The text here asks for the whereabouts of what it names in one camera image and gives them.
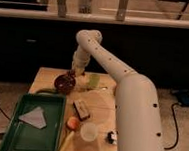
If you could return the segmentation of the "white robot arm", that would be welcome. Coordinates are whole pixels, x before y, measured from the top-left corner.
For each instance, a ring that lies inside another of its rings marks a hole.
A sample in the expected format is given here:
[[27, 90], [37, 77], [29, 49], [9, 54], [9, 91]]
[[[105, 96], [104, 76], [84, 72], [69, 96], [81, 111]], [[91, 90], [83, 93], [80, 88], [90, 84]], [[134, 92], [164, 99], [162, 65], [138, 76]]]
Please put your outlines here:
[[101, 46], [98, 30], [80, 30], [72, 69], [82, 73], [90, 57], [116, 81], [118, 151], [164, 151], [159, 101], [154, 83]]

